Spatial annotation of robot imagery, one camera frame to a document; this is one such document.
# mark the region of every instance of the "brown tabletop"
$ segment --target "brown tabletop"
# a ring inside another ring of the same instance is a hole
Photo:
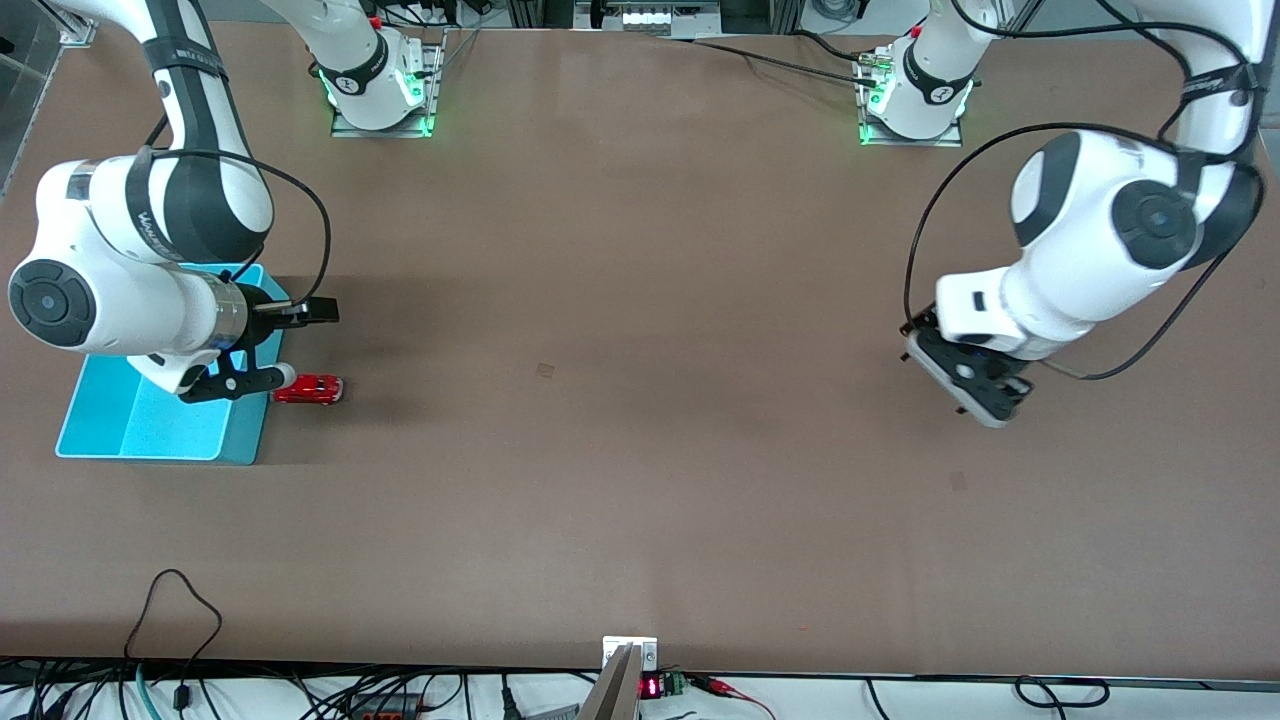
[[[118,653],[173,565],[227,615],[224,657],[590,666],[636,633],[724,670],[1280,676],[1276,202],[1147,360],[1033,369],[995,432],[897,359],[906,245],[961,151],[860,147],[847,86],[486,32],[436,137],[330,140],[289,28],[215,32],[255,152],[333,213],[343,322],[284,357],[349,401],[273,407],[252,468],[58,460],[82,359],[0,322],[0,652]],[[997,42],[982,76],[970,147],[1055,119],[1152,131],[1178,87],[1138,42]],[[123,33],[68,51],[0,264],[46,168],[134,151],[159,109]],[[940,205],[920,304],[1016,258],[1010,183],[1047,140]],[[319,222],[275,187],[265,263],[297,291]],[[1128,356],[1189,281],[1065,355]],[[177,584],[155,611],[140,653],[207,633]]]

